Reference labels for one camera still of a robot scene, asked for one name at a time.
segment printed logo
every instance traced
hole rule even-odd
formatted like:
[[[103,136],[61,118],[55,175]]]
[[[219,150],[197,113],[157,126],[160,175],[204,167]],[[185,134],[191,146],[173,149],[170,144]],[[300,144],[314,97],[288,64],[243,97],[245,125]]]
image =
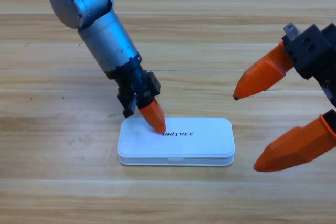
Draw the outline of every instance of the printed logo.
[[[162,134],[163,136],[193,136],[194,135],[194,132],[189,132],[189,133],[180,133],[180,132],[165,132]]]

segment table surface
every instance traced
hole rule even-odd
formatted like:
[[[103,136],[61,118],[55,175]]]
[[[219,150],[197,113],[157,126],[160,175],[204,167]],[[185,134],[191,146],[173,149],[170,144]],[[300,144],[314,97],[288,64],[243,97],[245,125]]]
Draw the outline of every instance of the table surface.
[[[162,84],[166,115],[229,119],[234,163],[121,165],[116,84],[49,0],[0,0],[1,223],[336,223],[336,150],[253,170],[267,144],[332,108],[316,81],[290,71],[232,98],[283,26],[322,29],[336,21],[335,0],[115,0],[115,10]]]

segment wooden table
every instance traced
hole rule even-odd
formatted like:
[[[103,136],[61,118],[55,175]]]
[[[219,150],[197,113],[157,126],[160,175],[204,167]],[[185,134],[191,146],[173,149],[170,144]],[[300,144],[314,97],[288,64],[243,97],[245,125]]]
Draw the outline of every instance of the wooden table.
[[[336,0],[115,0],[115,10],[162,84],[167,116],[232,122],[233,165],[121,165],[117,86],[49,0],[0,0],[0,223],[336,223],[336,150],[253,170],[268,143],[332,108],[316,81],[290,71],[232,98],[284,25],[324,28]]]

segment robotic arm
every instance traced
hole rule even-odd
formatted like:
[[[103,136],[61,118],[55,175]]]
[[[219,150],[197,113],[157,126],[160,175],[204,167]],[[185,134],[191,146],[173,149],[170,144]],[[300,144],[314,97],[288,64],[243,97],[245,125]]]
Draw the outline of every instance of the robotic arm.
[[[161,85],[144,70],[142,58],[113,10],[113,0],[50,0],[56,16],[77,29],[97,63],[119,86],[117,95],[127,118],[137,106],[158,132],[166,130],[164,113],[155,96]]]
[[[234,92],[238,100],[265,91],[291,68],[305,79],[314,77],[336,106],[336,26],[304,32],[289,23],[282,41],[245,71]],[[305,127],[296,127],[270,143],[254,169],[274,172],[310,162],[336,147],[336,112],[330,110]]]

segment orange fingertip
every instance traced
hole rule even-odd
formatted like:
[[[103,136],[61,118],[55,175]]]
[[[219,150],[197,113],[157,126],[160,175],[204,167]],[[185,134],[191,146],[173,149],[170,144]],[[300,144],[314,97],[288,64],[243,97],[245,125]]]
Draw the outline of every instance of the orange fingertip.
[[[336,147],[336,134],[321,115],[270,143],[257,159],[258,172],[275,172],[308,163]]]
[[[165,133],[166,122],[164,113],[155,98],[150,105],[139,110],[150,126],[159,133]]]
[[[248,68],[239,80],[234,99],[248,97],[272,87],[293,68],[285,46],[280,42],[272,51]]]

